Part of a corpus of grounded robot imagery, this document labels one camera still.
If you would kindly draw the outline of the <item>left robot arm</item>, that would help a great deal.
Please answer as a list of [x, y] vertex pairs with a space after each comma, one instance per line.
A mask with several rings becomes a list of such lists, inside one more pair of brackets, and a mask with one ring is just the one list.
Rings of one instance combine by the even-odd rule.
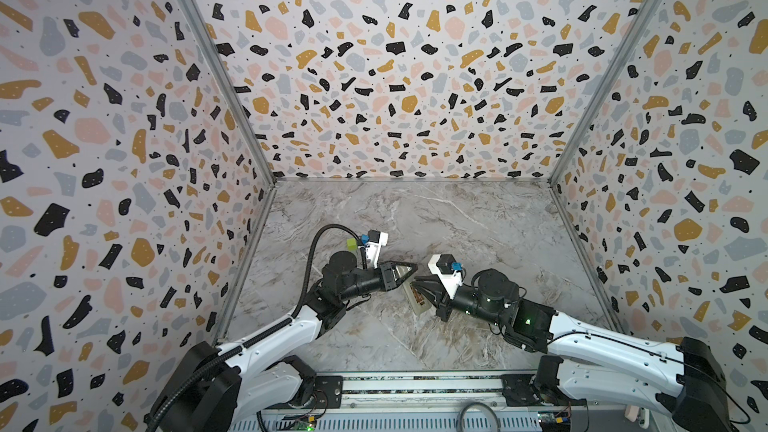
[[351, 252], [333, 254], [297, 312], [233, 342], [192, 347], [153, 403], [148, 430], [227, 431], [275, 405], [304, 407], [317, 374], [295, 349], [330, 331], [372, 294], [399, 288], [417, 269], [403, 261], [362, 268]]

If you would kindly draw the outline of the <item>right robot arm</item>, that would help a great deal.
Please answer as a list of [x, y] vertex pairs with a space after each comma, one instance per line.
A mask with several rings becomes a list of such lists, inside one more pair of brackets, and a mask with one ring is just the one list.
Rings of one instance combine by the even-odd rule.
[[450, 270], [412, 287], [447, 321], [460, 312], [491, 325], [508, 344], [541, 356], [535, 393], [560, 405], [605, 401], [664, 414], [685, 431], [729, 431], [725, 374], [710, 347], [684, 337], [656, 342], [604, 329], [526, 298], [505, 274], [486, 269], [470, 283]]

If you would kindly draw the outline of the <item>white remote control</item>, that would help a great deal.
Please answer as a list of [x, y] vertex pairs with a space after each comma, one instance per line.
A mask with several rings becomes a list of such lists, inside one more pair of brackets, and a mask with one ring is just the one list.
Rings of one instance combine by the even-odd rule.
[[412, 281], [409, 284], [403, 285], [403, 292], [412, 312], [416, 316], [419, 316], [430, 310], [432, 308], [432, 304], [421, 292], [414, 288], [413, 283], [414, 278], [412, 277]]

